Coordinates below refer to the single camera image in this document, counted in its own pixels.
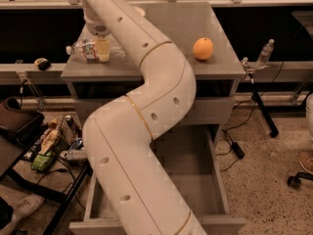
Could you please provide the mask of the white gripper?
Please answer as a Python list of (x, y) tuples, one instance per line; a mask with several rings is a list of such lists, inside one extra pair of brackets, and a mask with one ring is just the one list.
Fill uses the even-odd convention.
[[(101, 21), (90, 19), (87, 16), (84, 17), (84, 20), (86, 28), (94, 36), (106, 37), (111, 33)], [(107, 62), (109, 60), (110, 47), (110, 41), (107, 38), (98, 38), (96, 40), (97, 54), (101, 62)]]

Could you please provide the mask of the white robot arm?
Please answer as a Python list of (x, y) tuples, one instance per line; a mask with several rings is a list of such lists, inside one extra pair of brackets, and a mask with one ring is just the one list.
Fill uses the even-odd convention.
[(86, 119), (87, 158), (127, 235), (206, 235), (150, 144), (191, 109), (196, 79), (179, 48), (125, 0), (84, 0), (144, 77)]

